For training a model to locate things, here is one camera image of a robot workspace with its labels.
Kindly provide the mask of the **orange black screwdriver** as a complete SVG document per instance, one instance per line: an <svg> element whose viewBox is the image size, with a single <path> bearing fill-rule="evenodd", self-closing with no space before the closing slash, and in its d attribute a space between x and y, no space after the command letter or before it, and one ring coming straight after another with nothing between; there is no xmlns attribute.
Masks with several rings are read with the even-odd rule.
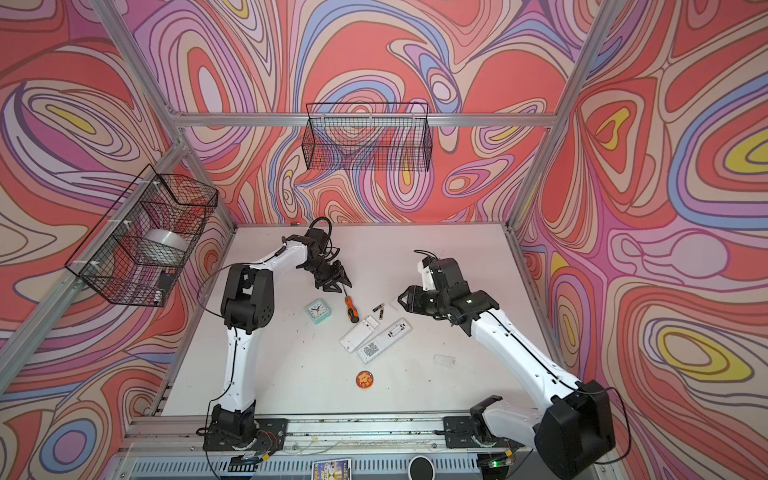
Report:
<svg viewBox="0 0 768 480"><path fill-rule="evenodd" d="M345 301L347 316L351 323L357 324L360 321L360 317L359 317L357 308L353 302L353 299L348 294L345 286L342 286L342 291L344 293L344 301Z"/></svg>

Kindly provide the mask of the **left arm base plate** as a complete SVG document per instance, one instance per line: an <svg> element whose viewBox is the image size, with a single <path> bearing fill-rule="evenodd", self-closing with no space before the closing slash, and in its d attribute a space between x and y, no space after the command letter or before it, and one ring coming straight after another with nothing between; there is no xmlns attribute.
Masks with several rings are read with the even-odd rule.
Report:
<svg viewBox="0 0 768 480"><path fill-rule="evenodd" d="M274 453L284 448L287 418L246 419L237 423L213 422L203 440L206 452L254 451Z"/></svg>

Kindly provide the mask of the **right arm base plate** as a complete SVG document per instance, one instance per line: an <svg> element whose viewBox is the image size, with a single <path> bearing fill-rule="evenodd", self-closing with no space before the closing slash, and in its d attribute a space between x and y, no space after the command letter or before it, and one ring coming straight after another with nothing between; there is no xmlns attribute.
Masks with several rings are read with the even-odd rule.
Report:
<svg viewBox="0 0 768 480"><path fill-rule="evenodd" d="M522 444L511 439L494 436L487 427L481 426L470 415L445 416L442 422L442 427L434 433L445 439L449 449L506 447L516 451L523 447Z"/></svg>

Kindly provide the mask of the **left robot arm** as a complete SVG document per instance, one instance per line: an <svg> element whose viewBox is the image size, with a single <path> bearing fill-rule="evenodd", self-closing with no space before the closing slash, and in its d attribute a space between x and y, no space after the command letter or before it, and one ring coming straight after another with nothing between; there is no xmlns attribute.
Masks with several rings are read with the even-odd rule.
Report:
<svg viewBox="0 0 768 480"><path fill-rule="evenodd" d="M257 360L260 331L277 312L275 286L282 274L302 270L312 275L316 289L344 293L352 286L332 242L327 217L309 223L303 234L281 239L280 246L254 262L234 263L227 277L218 316L227 329L227 368L222 393L209 401L205 425L196 431L205 452L255 451L271 455L283 448L274 427L256 418L256 398L250 384Z"/></svg>

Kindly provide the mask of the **long remote battery cover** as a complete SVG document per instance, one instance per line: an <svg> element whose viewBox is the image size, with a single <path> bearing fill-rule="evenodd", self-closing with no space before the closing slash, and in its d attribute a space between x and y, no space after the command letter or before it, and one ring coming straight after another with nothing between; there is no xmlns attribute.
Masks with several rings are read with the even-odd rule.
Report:
<svg viewBox="0 0 768 480"><path fill-rule="evenodd" d="M433 356L433 361L436 365L445 368L454 368L456 365L456 358L448 355L435 354Z"/></svg>

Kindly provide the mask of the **small white remote control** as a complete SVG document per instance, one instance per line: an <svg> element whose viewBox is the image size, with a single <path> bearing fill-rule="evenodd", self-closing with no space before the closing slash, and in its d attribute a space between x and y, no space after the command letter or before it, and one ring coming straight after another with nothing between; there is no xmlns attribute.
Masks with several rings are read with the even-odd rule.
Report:
<svg viewBox="0 0 768 480"><path fill-rule="evenodd" d="M372 316L367 316L356 323L339 342L349 353L356 351L380 326L380 322Z"/></svg>

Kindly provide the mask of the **long white remote control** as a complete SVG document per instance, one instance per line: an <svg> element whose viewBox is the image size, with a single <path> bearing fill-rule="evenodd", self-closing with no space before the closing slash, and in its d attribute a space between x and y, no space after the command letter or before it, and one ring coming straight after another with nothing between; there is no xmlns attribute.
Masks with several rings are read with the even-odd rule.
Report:
<svg viewBox="0 0 768 480"><path fill-rule="evenodd" d="M388 326L371 340L366 341L357 350L357 355L364 364L368 364L403 339L411 331L412 326L408 321L400 319Z"/></svg>

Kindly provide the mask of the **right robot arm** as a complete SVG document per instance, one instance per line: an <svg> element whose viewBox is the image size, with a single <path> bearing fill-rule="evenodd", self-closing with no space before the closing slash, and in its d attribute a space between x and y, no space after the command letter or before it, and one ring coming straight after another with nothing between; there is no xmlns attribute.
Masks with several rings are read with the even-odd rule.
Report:
<svg viewBox="0 0 768 480"><path fill-rule="evenodd" d="M609 388L580 380L536 347L493 297L470 288L455 259L421 254L422 283L398 296L400 306L460 328L500 361L534 405L527 411L491 395L470 409L462 435L480 445L529 446L559 479L602 463L616 446Z"/></svg>

